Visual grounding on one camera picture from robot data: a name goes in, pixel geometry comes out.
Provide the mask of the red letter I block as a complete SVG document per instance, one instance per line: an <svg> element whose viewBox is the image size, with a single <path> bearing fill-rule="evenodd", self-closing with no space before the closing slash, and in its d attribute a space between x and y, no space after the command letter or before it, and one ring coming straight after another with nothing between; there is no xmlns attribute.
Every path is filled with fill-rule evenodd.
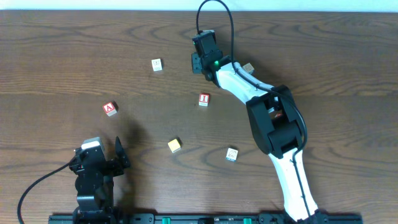
<svg viewBox="0 0 398 224"><path fill-rule="evenodd" d="M209 101L210 101L210 96L209 96L209 94L206 94L206 93L201 93L201 94L200 94L199 100L198 100L198 104L199 104L200 106L208 106Z"/></svg>

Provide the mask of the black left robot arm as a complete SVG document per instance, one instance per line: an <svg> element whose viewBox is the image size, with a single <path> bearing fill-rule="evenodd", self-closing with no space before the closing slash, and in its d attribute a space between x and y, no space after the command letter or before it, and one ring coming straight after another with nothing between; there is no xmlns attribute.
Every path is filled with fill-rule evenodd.
<svg viewBox="0 0 398 224"><path fill-rule="evenodd" d="M130 160L116 137L115 158L107 160L99 137L83 141L75 150L69 165L77 175L75 188L78 210L73 214L73 223L119 223L120 212L114 207L113 178L123 175L131 166Z"/></svg>

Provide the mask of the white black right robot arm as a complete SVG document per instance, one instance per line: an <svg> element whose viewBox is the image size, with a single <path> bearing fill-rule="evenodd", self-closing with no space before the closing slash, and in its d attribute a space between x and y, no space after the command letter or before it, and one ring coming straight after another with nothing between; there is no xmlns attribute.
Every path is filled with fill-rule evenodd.
<svg viewBox="0 0 398 224"><path fill-rule="evenodd" d="M193 37L196 52L193 71L201 71L213 82L246 105L252 135L267 154L277 173L284 196L284 209L294 222L315 223L318 209L303 168L307 127L290 90L265 84L246 72L232 57L223 55L213 30Z"/></svg>

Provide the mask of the white block with green side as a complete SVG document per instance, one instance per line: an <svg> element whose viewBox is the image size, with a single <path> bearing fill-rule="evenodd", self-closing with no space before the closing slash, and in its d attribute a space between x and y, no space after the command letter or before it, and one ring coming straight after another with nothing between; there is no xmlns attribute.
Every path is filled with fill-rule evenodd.
<svg viewBox="0 0 398 224"><path fill-rule="evenodd" d="M254 73L254 71L255 71L255 69L254 69L254 67L250 64L250 63L247 63L247 64L245 64L244 66L243 66L243 69L247 72L247 73L249 73L249 74L253 74Z"/></svg>

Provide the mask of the white block with number 5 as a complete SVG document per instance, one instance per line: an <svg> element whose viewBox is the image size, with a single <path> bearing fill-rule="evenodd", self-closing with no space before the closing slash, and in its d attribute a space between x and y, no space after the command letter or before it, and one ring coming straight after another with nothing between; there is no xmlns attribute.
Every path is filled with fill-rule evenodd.
<svg viewBox="0 0 398 224"><path fill-rule="evenodd" d="M151 60L152 69L154 72L158 72L162 70L162 61L160 58Z"/></svg>

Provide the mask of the red letter A block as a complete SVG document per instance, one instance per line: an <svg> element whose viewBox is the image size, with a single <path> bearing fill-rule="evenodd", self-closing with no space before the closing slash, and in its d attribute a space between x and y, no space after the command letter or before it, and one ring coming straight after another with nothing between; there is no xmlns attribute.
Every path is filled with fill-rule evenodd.
<svg viewBox="0 0 398 224"><path fill-rule="evenodd" d="M113 102L108 102L108 103L104 104L103 110L108 116L112 116L118 112L118 109Z"/></svg>

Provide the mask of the yellow wooden block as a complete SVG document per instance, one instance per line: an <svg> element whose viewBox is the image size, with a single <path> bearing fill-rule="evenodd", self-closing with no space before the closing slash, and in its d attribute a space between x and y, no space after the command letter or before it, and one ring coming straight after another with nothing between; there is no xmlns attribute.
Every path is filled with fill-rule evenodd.
<svg viewBox="0 0 398 224"><path fill-rule="evenodd" d="M175 138L168 142L168 147L172 153L175 153L181 149L181 144L178 138Z"/></svg>

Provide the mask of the white block blue edge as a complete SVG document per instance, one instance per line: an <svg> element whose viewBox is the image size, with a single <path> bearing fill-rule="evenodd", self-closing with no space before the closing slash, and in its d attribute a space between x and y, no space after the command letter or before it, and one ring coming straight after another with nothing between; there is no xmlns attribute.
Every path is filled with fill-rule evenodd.
<svg viewBox="0 0 398 224"><path fill-rule="evenodd" d="M238 150L233 148L228 148L226 153L226 160L235 162L238 157Z"/></svg>

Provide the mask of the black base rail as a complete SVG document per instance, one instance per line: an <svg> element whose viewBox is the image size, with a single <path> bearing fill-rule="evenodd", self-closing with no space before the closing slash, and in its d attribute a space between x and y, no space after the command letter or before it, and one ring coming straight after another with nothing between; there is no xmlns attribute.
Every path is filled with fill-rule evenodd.
<svg viewBox="0 0 398 224"><path fill-rule="evenodd" d="M260 213L258 215L154 215L138 213L123 218L118 223L130 224L288 224L294 221L283 213ZM301 223L363 224L359 215L329 215L317 212Z"/></svg>

